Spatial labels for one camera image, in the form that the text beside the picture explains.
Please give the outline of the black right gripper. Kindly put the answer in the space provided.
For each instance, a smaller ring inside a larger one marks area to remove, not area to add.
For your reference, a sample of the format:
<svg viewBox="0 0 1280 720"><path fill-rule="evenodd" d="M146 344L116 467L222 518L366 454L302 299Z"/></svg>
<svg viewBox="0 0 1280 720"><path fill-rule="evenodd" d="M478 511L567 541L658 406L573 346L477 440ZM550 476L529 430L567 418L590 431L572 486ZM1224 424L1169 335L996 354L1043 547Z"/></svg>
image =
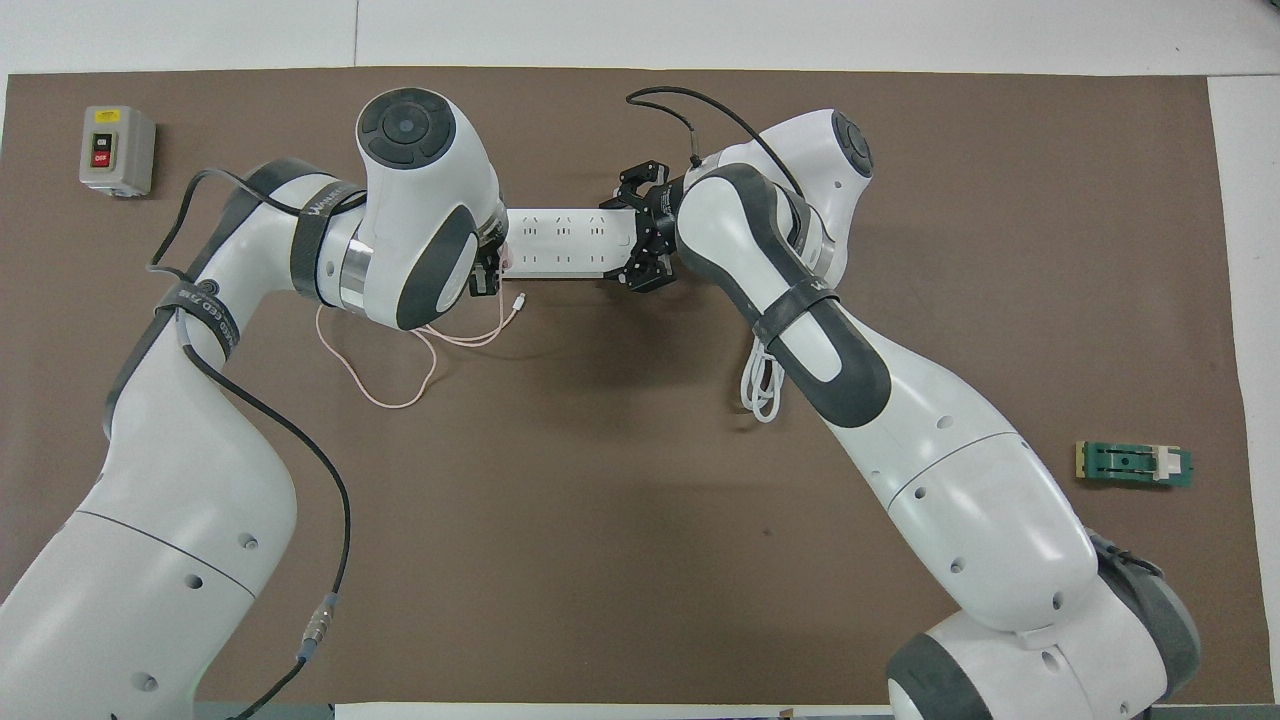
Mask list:
<svg viewBox="0 0 1280 720"><path fill-rule="evenodd" d="M641 209L640 240L631 247L622 266L603 274L637 293L652 292L673 281L669 256L676 252L676 219L684 199L685 178L669 182L668 167L649 160L620 173L620 184L600 209ZM639 190L654 184L644 196Z"/></svg>

